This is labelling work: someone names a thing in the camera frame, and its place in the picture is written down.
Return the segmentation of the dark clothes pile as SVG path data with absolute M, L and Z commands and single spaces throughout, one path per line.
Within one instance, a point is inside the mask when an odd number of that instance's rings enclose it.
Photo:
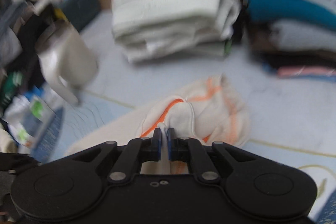
M 47 26 L 26 0 L 1 0 L 1 116 L 15 96 L 44 84 L 35 45 Z

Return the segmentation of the dark teal box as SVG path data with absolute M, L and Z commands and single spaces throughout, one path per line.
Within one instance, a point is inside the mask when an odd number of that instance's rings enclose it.
M 99 0 L 66 0 L 59 8 L 78 32 L 92 22 L 101 11 Z

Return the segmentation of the colourful folded clothes stack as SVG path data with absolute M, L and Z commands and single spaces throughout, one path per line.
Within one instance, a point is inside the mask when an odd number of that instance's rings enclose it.
M 245 0 L 251 50 L 281 78 L 335 81 L 335 0 Z

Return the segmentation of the cream sweater orange stitching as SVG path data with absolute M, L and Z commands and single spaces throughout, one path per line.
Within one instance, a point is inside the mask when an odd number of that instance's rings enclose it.
M 163 134 L 173 128 L 177 137 L 191 137 L 203 145 L 223 141 L 242 147 L 249 138 L 249 111 L 224 75 L 210 76 L 175 93 L 137 108 L 75 142 L 72 155 L 106 141 L 127 144 L 131 139 Z

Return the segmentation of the cream folded clothes stack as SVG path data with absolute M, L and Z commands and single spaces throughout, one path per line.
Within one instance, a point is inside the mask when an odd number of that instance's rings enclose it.
M 112 0 L 112 35 L 130 63 L 233 35 L 238 0 Z

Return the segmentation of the white plastic mug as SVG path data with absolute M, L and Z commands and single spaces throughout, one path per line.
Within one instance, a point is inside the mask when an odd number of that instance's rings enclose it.
M 79 103 L 72 88 L 89 83 L 98 71 L 96 56 L 65 20 L 57 20 L 39 36 L 35 51 L 50 88 L 72 105 Z

